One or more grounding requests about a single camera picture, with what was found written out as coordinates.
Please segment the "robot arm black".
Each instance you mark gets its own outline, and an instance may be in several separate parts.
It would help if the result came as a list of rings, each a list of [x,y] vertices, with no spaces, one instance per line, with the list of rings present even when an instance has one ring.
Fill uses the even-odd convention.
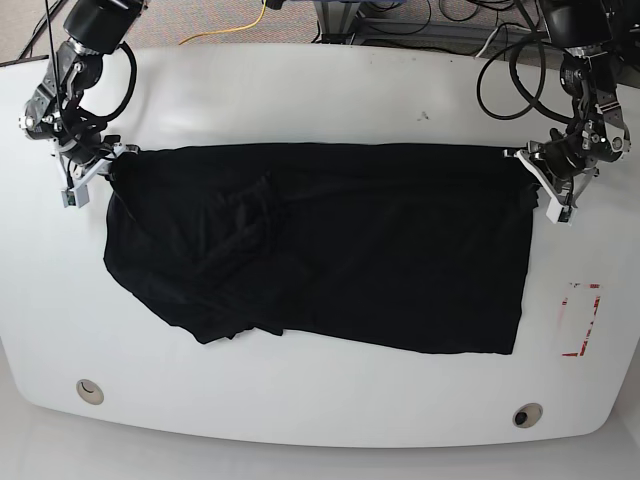
[[[124,143],[119,135],[103,132],[133,97],[138,66],[124,38],[147,8],[146,1],[76,2],[63,25],[68,39],[50,48],[43,80],[19,118],[27,138],[52,144],[64,181],[61,195],[66,207],[85,206],[90,200],[89,182],[96,176],[111,181],[113,162],[139,152],[138,146]],[[85,91],[100,80],[103,58],[118,50],[130,65],[127,89],[111,113],[94,114],[81,101]]]
[[[616,162],[631,150],[617,85],[620,69],[634,65],[639,6],[634,1],[542,1],[539,9],[544,26],[538,28],[526,16],[529,33],[503,49],[509,56],[512,84],[526,102],[511,117],[518,119],[535,110],[565,129],[551,129],[549,141],[531,141],[511,155],[549,195],[547,218],[554,224],[568,224],[599,164]],[[559,81],[571,98],[571,115],[542,103],[545,66],[540,68],[534,92],[520,80],[519,56],[529,45],[536,47],[541,61],[547,49],[562,53]]]

